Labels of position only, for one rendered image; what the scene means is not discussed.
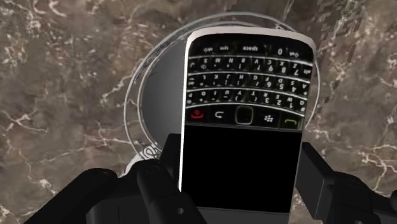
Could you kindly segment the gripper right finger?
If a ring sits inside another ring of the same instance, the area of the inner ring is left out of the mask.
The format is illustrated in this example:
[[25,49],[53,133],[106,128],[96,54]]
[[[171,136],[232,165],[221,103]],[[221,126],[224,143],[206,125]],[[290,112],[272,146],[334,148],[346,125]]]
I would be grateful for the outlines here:
[[385,197],[358,177],[334,171],[308,142],[302,143],[295,187],[323,224],[397,224],[397,190]]

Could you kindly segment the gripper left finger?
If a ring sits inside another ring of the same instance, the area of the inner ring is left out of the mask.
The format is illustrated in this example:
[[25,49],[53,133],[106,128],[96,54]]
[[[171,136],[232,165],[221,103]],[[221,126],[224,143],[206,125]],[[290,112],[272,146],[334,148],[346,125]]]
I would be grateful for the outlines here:
[[207,224],[178,189],[180,147],[169,134],[160,159],[138,161],[122,178],[85,170],[24,224]]

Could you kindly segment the black keypad phone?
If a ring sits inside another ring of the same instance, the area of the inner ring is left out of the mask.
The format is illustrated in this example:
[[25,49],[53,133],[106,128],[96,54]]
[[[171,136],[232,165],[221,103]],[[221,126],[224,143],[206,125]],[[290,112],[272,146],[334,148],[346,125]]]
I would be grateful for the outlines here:
[[315,50],[280,29],[189,35],[178,187],[207,224],[288,224]]

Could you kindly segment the clear glass plate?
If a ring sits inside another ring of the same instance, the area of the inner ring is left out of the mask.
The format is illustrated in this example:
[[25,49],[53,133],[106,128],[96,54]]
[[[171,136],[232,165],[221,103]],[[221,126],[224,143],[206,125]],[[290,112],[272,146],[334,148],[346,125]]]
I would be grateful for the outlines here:
[[150,147],[144,150],[146,158],[161,156],[168,134],[178,133],[182,137],[187,39],[194,31],[216,26],[262,27],[298,32],[274,17],[238,11],[194,20],[161,40],[141,62],[127,90],[128,96],[136,96],[139,123],[150,142]]

